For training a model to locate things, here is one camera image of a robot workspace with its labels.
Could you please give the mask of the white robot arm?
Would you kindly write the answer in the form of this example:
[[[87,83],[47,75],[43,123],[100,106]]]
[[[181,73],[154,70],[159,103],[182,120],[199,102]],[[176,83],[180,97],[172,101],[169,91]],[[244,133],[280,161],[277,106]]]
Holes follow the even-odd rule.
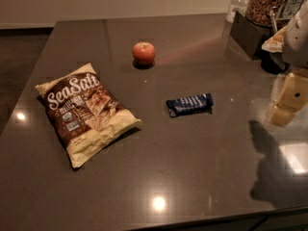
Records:
[[[294,68],[275,80],[267,117],[271,124],[286,126],[308,104],[308,1],[287,26],[263,43],[262,49],[281,53],[283,62]]]

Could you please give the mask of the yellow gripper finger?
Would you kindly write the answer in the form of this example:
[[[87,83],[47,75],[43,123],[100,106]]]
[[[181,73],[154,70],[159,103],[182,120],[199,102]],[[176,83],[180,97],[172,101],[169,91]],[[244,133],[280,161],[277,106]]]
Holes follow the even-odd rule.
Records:
[[[287,75],[278,74],[273,83],[267,121],[284,127],[307,104],[308,69],[296,69]]]

